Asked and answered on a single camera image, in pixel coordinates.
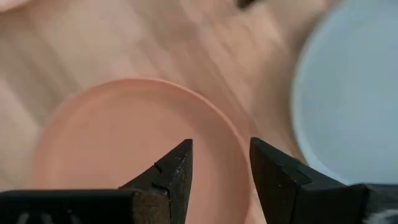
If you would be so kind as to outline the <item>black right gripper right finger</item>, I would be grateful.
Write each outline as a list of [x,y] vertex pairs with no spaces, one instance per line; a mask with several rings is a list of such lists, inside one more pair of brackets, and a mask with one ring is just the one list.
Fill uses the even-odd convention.
[[364,185],[342,184],[259,138],[251,138],[249,158],[268,224],[361,223]]

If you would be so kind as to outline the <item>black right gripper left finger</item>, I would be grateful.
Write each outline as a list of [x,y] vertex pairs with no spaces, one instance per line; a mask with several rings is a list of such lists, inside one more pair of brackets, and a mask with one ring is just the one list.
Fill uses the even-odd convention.
[[183,140],[142,174],[122,185],[134,191],[132,221],[184,224],[193,177],[193,141]]

